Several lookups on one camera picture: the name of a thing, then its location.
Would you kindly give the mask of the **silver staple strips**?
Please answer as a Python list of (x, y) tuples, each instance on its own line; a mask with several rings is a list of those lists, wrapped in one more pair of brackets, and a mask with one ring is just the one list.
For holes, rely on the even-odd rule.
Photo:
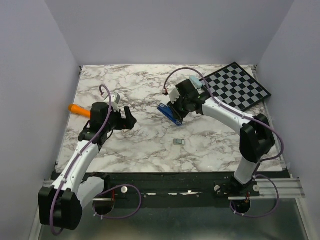
[(180, 138), (175, 138), (173, 140), (173, 144), (177, 145), (177, 146), (184, 146), (186, 144), (184, 139), (180, 139)]

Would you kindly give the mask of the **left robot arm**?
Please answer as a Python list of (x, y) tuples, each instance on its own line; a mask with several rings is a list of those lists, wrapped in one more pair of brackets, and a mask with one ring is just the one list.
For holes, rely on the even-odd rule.
[(121, 111), (106, 102), (91, 106), (90, 119), (78, 136), (76, 150), (67, 166), (50, 187), (42, 187), (38, 193), (39, 220), (42, 225), (75, 230), (85, 208), (84, 197), (78, 195), (83, 178), (91, 162), (101, 151), (112, 131), (132, 130), (137, 119), (128, 106)]

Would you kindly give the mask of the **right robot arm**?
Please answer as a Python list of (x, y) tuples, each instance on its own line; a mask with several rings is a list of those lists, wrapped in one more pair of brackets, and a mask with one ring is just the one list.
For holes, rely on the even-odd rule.
[(225, 105), (207, 91), (200, 93), (187, 79), (169, 88), (169, 103), (173, 117), (182, 122), (192, 112), (213, 118), (239, 135), (242, 159), (234, 172), (230, 191), (241, 196), (248, 190), (248, 183), (258, 167), (258, 162), (275, 145), (269, 121), (263, 114), (254, 116)]

